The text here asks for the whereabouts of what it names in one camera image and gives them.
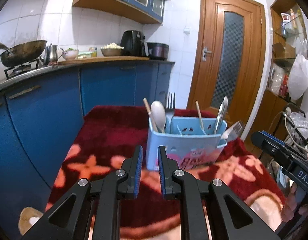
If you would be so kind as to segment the person's right hand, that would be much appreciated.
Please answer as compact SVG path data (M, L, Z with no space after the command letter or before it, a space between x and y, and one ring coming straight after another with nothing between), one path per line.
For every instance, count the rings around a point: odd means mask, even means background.
M294 182L290 188L290 193L281 211L281 219L285 223L287 223L294 217L294 213L296 211L296 206L297 206L296 197L295 197L296 190L297 190L297 184ZM300 207L300 209L298 210L298 214L300 214L301 216L307 217L308 216L308 204L305 204L302 207Z

